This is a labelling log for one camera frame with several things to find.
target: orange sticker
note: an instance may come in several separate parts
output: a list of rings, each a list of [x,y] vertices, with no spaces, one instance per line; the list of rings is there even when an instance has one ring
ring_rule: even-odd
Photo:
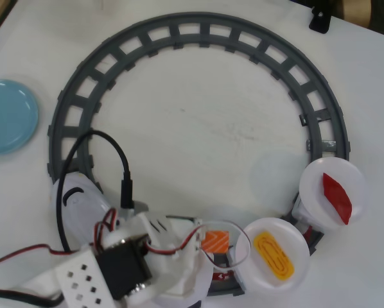
[[[254,246],[278,279],[286,280],[293,275],[292,262],[272,234],[267,231],[260,233],[254,239]]]
[[[229,249],[229,232],[219,230],[206,232],[201,247],[208,253],[227,253]]]

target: red wire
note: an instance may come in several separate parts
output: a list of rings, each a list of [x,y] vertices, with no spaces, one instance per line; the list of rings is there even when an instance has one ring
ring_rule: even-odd
[[[71,254],[76,253],[78,251],[78,250],[74,250],[74,251],[71,251],[71,252],[63,252],[63,251],[60,251],[60,250],[52,249],[48,244],[36,244],[36,245],[25,247],[25,248],[22,248],[20,250],[15,251],[15,252],[12,252],[9,255],[5,255],[4,257],[0,258],[0,263],[6,261],[8,259],[11,259],[12,257],[16,257],[17,255],[20,255],[20,254],[22,254],[24,252],[30,252],[31,250],[41,249],[41,248],[48,249],[49,253],[51,255],[71,255]]]
[[[110,214],[113,213],[112,215],[112,219],[111,219],[111,223],[107,223],[106,220],[109,218]],[[95,230],[94,230],[94,247],[95,249],[97,249],[97,235],[98,235],[98,227],[100,224],[102,224],[102,227],[101,227],[101,230],[100,230],[100,238],[99,238],[99,241],[100,239],[102,238],[102,230],[103,230],[103,226],[106,226],[108,228],[108,230],[113,230],[114,229],[114,224],[115,223],[115,220],[116,220],[116,217],[118,215],[118,212],[116,209],[110,209],[104,216],[103,220],[96,223],[95,224]],[[0,258],[0,263],[8,260],[8,259],[11,259],[13,257],[16,257],[22,253],[25,253],[25,252],[30,252],[32,250],[35,250],[35,249],[48,249],[49,253],[51,255],[72,255],[73,253],[76,253],[78,252],[78,250],[73,250],[71,252],[64,252],[64,251],[60,251],[60,250],[54,250],[50,247],[50,245],[48,244],[36,244],[36,245],[32,245],[32,246],[29,246],[29,247],[25,247],[25,248],[22,248],[20,250],[16,250],[8,255],[5,255],[4,257]]]
[[[193,231],[191,233],[189,233],[189,235],[185,238],[185,240],[182,242],[182,244],[177,248],[174,248],[171,250],[160,250],[160,249],[156,249],[156,248],[149,246],[149,243],[145,242],[146,249],[148,249],[150,252],[157,253],[159,255],[173,255],[178,250],[184,249],[186,247],[186,245],[190,242],[191,238],[196,233],[196,231],[198,231],[199,229],[201,229],[204,226],[205,225],[200,225],[200,226],[196,227],[195,229],[193,229]]]
[[[110,218],[109,223],[107,223],[107,220],[109,216],[112,214],[112,217]],[[116,209],[109,209],[108,212],[104,215],[102,221],[97,222],[94,227],[94,247],[97,252],[102,251],[102,245],[101,245],[101,240],[102,240],[102,235],[103,235],[103,227],[106,226],[109,230],[109,232],[113,231],[115,229],[115,220],[118,215],[118,211]]]

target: white wire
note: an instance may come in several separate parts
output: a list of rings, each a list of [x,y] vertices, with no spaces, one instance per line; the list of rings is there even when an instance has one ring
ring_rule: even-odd
[[[211,261],[211,263],[213,264],[213,267],[216,268],[217,270],[220,270],[220,271],[227,271],[227,270],[231,270],[231,269],[234,269],[234,268],[237,268],[238,266],[240,266],[241,264],[243,264],[250,256],[250,251],[252,249],[252,244],[250,242],[250,239],[249,239],[249,236],[246,234],[246,232],[241,228],[239,227],[236,223],[234,223],[233,221],[229,221],[229,220],[212,220],[212,221],[205,221],[202,225],[205,225],[208,227],[208,225],[210,224],[220,224],[220,225],[229,225],[229,226],[232,226],[234,227],[236,230],[238,230],[241,234],[243,234],[247,240],[247,243],[248,243],[248,252],[246,254],[246,256],[238,261],[237,263],[235,264],[232,264],[230,266],[228,266],[227,268],[221,268],[219,266],[217,266],[214,262],[214,260],[205,252],[203,251],[205,254],[206,254],[206,257]]]

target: white disc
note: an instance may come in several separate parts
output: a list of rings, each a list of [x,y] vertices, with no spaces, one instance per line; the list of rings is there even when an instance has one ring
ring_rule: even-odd
[[[366,181],[357,167],[341,158],[321,158],[306,167],[299,184],[299,194],[305,209],[327,229],[333,230],[345,225],[324,195],[323,173],[345,189],[352,203],[349,222],[358,220],[367,207]]]
[[[264,295],[281,295],[295,289],[301,284],[309,268],[309,248],[303,235],[290,223],[278,218],[261,218],[245,228],[253,245],[254,238],[260,233],[271,233],[284,253],[291,260],[294,272],[287,280],[279,280],[272,273],[257,250],[252,247],[249,259],[236,271],[248,292],[260,292]],[[241,235],[236,244],[236,261],[247,254],[246,239]]]

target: black wire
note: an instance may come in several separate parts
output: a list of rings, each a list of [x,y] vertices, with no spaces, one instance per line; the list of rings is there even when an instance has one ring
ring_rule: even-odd
[[[48,298],[42,298],[28,293],[10,290],[0,290],[0,298],[5,298],[7,300],[15,300],[17,302],[22,302],[43,308],[57,307],[64,301],[64,296],[62,293],[56,299],[50,300]]]
[[[67,158],[65,159],[64,165],[62,166],[61,174],[59,176],[59,182],[58,182],[58,191],[57,191],[57,225],[58,225],[58,232],[59,232],[59,237],[61,239],[62,247],[64,247],[64,250],[66,252],[70,252],[71,249],[68,245],[68,240],[66,239],[65,235],[65,230],[64,230],[64,224],[62,222],[62,189],[64,188],[64,182],[65,182],[65,177],[67,174],[68,167],[72,161],[72,158],[79,148],[79,145],[88,138],[89,136],[92,135],[98,135],[105,140],[107,140],[111,145],[115,148],[117,151],[119,157],[121,158],[122,164],[123,164],[123,183],[131,183],[131,190],[132,190],[132,181],[130,179],[130,171],[129,171],[129,163],[127,160],[127,157],[123,153],[121,147],[119,144],[108,134],[104,132],[100,132],[99,130],[90,130],[81,136],[77,138],[75,141],[73,147],[71,148],[71,151],[69,152]]]

